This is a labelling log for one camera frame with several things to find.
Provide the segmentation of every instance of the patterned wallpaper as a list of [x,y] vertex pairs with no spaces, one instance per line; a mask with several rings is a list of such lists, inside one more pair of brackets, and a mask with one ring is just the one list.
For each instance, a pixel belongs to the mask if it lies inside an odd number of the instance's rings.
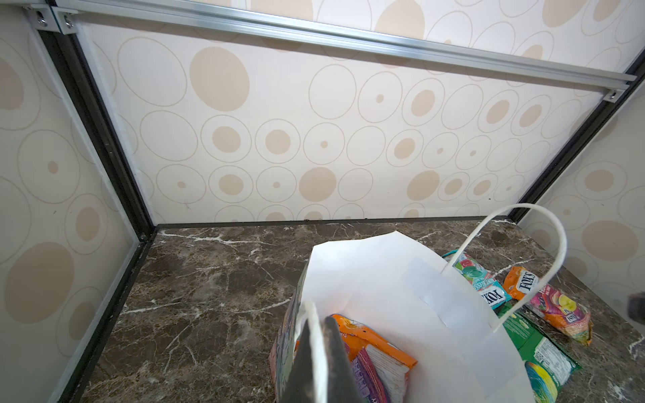
[[134,233],[20,8],[0,8],[0,390],[45,402]]
[[[608,70],[623,70],[645,44],[625,14],[638,6],[570,3],[230,5]],[[85,52],[156,222],[483,215],[517,201],[602,97],[420,61],[82,18]]]
[[[566,228],[564,266],[625,319],[627,296],[645,291],[644,94],[641,85],[539,202]],[[541,217],[520,225],[555,253],[555,230]]]

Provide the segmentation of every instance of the green snack packet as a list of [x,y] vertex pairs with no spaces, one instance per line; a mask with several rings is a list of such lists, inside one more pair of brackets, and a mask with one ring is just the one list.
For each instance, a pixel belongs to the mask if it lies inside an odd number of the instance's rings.
[[[497,316],[501,317],[511,307],[510,303],[505,303]],[[504,322],[504,328],[524,361],[535,401],[555,403],[569,376],[582,368],[580,364],[521,314],[511,315]]]

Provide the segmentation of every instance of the white rope handle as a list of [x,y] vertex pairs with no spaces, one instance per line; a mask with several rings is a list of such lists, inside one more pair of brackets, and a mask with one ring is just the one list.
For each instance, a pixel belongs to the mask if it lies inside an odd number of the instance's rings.
[[323,328],[313,301],[304,301],[300,304],[295,319],[294,340],[298,340],[300,337],[305,319],[309,324],[309,345],[312,348],[313,401],[314,403],[327,403],[329,365],[324,348]]
[[457,262],[457,259],[459,258],[459,255],[463,253],[463,251],[466,249],[470,241],[472,241],[477,236],[477,234],[481,231],[482,228],[484,228],[486,224],[488,224],[489,221],[491,221],[493,218],[500,215],[504,211],[509,210],[510,208],[521,208],[521,207],[532,208],[534,210],[541,212],[547,218],[549,218],[551,223],[555,226],[555,231],[558,234],[558,238],[559,238],[558,253],[555,256],[555,260],[553,261],[551,268],[537,283],[537,286],[534,287],[533,290],[531,290],[528,294],[526,294],[510,310],[508,310],[508,312],[506,312],[501,318],[497,320],[497,324],[493,328],[493,331],[497,331],[504,324],[504,322],[506,321],[506,319],[508,319],[509,316],[513,315],[515,311],[517,311],[518,309],[523,307],[527,302],[529,302],[535,296],[535,294],[537,294],[538,291],[542,289],[542,287],[544,287],[547,283],[549,283],[549,281],[553,278],[553,276],[555,276],[558,270],[560,270],[560,267],[562,267],[562,263],[564,262],[564,257],[566,255],[566,233],[564,232],[564,227],[562,226],[562,223],[560,222],[560,220],[558,220],[558,217],[556,217],[555,214],[553,214],[546,208],[542,206],[538,206],[537,204],[531,204],[531,203],[517,203],[517,204],[511,204],[510,206],[498,208],[497,210],[490,213],[485,219],[483,219],[482,222],[479,223],[477,228],[475,228],[475,230],[470,233],[468,238],[466,238],[464,243],[461,244],[457,252],[455,252],[452,255],[450,262],[448,262],[448,264],[445,265],[445,267],[441,270],[441,272],[443,273],[443,271],[447,267],[452,267],[455,265],[455,263]]

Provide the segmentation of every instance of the purple snack packet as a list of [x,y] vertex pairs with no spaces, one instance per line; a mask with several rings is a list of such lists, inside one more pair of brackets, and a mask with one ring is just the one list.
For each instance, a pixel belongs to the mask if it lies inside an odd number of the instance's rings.
[[361,397],[367,403],[388,403],[388,396],[383,383],[376,374],[376,369],[367,351],[363,348],[352,361],[352,372]]

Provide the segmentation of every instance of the gift bag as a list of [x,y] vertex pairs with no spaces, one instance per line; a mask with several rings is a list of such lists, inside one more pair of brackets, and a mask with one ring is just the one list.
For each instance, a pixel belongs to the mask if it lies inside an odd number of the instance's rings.
[[[559,251],[538,286],[498,319],[452,266],[488,221],[515,207],[545,214],[559,234]],[[339,313],[369,326],[417,359],[410,371],[406,403],[533,403],[524,364],[502,324],[555,275],[565,253],[566,236],[556,216],[526,203],[487,216],[448,263],[396,231],[314,246],[270,353],[277,401],[291,372],[301,332],[303,321],[297,318],[302,301],[316,307],[319,320]],[[313,375],[316,383],[316,371]],[[318,380],[319,385],[325,382]]]

